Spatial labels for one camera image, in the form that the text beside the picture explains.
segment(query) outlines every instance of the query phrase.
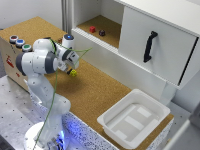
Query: yellow ball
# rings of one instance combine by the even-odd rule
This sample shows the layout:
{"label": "yellow ball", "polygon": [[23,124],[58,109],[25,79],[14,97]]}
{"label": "yellow ball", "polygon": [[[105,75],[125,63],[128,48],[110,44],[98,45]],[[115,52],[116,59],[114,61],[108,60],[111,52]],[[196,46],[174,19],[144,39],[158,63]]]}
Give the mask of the yellow ball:
{"label": "yellow ball", "polygon": [[77,76],[77,72],[76,72],[76,70],[72,70],[72,71],[70,72],[70,75],[71,75],[72,77]]}

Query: white plastic bin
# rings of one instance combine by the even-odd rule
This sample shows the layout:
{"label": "white plastic bin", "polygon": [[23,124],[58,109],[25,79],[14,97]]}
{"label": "white plastic bin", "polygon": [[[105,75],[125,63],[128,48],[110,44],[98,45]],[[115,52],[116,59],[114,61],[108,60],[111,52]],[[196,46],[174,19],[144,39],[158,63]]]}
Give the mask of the white plastic bin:
{"label": "white plastic bin", "polygon": [[135,89],[97,120],[122,147],[135,149],[169,113],[169,108]]}

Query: handle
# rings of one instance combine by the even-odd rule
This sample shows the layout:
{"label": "handle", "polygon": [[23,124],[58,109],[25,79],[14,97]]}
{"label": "handle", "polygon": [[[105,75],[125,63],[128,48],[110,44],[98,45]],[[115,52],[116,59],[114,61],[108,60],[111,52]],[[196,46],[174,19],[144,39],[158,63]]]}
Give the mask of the handle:
{"label": "handle", "polygon": [[148,62],[151,59],[151,56],[149,54],[150,54],[150,51],[151,51],[152,40],[156,36],[158,36],[158,33],[151,31],[151,35],[148,38],[146,50],[145,50],[145,53],[144,53],[144,63]]}

